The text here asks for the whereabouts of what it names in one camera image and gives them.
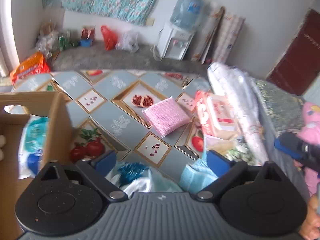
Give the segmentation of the person right hand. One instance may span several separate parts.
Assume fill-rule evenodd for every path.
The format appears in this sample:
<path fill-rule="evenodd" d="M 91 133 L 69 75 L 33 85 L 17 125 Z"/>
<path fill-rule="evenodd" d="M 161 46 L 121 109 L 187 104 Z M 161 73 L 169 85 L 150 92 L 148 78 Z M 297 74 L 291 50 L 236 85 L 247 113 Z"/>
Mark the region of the person right hand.
<path fill-rule="evenodd" d="M 320 217 L 317 213 L 318 198 L 314 194 L 308 201 L 307 215 L 300 227 L 299 234 L 306 240 L 318 239 L 320 236 Z"/>

